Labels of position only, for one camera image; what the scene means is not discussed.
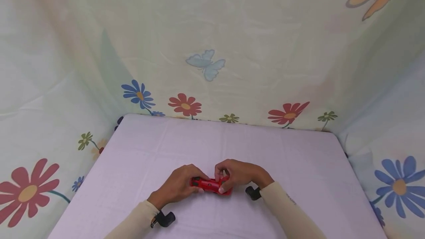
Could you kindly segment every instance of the flower stem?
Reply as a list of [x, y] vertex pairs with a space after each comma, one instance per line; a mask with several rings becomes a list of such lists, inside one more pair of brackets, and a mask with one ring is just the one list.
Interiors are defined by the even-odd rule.
[[65, 195], [63, 195], [63, 194], [61, 194], [61, 193], [59, 193], [59, 192], [56, 192], [56, 191], [54, 191], [54, 190], [51, 190], [51, 191], [47, 191], [48, 193], [51, 193], [51, 194], [55, 194], [55, 195], [58, 195], [59, 197], [62, 197], [63, 199], [65, 199], [65, 201], [66, 202], [68, 202], [68, 203], [70, 203], [71, 201], [67, 198], [67, 197], [65, 197]]
[[326, 120], [326, 123], [325, 123], [325, 125], [322, 127], [322, 130], [321, 130], [321, 131], [323, 131], [323, 130], [325, 129], [326, 125], [328, 124], [328, 121], [329, 121], [329, 120]]
[[91, 142], [96, 146], [96, 149], [100, 150], [99, 147], [96, 145], [96, 143], [94, 143], [94, 141], [91, 141]]
[[371, 203], [373, 205], [375, 205], [376, 203], [380, 202], [380, 200], [384, 197], [384, 195], [381, 195], [380, 197], [378, 197], [377, 199], [375, 199], [374, 201], [372, 201]]

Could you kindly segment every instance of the green flower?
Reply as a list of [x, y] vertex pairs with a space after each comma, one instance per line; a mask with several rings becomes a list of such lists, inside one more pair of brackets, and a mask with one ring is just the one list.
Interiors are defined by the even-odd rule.
[[221, 122], [227, 122], [227, 123], [238, 122], [238, 119], [239, 118], [237, 116], [235, 116], [235, 114], [230, 114], [230, 116], [225, 114], [223, 118], [220, 118]]
[[78, 143], [80, 146], [78, 147], [78, 150], [84, 149], [91, 141], [91, 138], [93, 138], [93, 135], [90, 134], [90, 132], [87, 132], [87, 134], [81, 134], [81, 138]]
[[330, 111], [329, 113], [324, 113], [322, 116], [318, 117], [318, 121], [327, 122], [330, 120], [335, 120], [338, 116], [334, 111]]

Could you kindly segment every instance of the toy car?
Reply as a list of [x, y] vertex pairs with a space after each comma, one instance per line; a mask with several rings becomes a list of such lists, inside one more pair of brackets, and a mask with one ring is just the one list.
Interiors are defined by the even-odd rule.
[[199, 188], [204, 189], [206, 192], [214, 192], [219, 195], [230, 195], [232, 193], [232, 188], [224, 192], [223, 194], [220, 194], [218, 192], [218, 189], [220, 188], [221, 184], [223, 184], [225, 181], [229, 180], [229, 176], [225, 176], [221, 178], [220, 181], [216, 182], [215, 179], [211, 180], [204, 180], [200, 177], [194, 177], [192, 180], [190, 180], [190, 186], [196, 186]]

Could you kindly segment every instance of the arm sleeve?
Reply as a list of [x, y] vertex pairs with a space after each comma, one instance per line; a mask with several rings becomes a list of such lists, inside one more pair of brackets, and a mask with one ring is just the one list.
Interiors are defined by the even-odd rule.
[[263, 188], [260, 194], [288, 239], [326, 239], [313, 220], [289, 197], [279, 183], [271, 183]]
[[140, 239], [151, 230], [151, 220], [159, 213], [147, 200], [134, 210], [105, 239]]

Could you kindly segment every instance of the left hand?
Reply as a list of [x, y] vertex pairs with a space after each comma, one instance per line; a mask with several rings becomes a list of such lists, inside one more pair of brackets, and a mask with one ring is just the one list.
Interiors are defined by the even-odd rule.
[[148, 201], [160, 211], [168, 203], [179, 202], [194, 193], [203, 193], [203, 189], [189, 185], [192, 177], [210, 180], [193, 164], [184, 165], [174, 170], [165, 183], [157, 191], [152, 192]]

